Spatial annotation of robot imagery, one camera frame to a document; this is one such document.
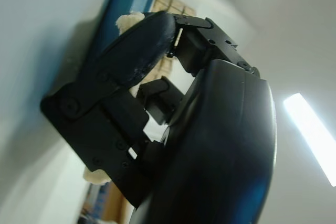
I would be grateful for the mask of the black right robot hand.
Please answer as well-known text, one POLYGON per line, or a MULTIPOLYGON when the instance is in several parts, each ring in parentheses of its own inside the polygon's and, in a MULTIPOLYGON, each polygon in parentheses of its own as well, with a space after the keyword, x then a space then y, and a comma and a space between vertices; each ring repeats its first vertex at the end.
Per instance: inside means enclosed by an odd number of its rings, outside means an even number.
POLYGON ((256 223, 276 158, 271 89, 211 19, 146 13, 40 108, 131 223, 256 223))

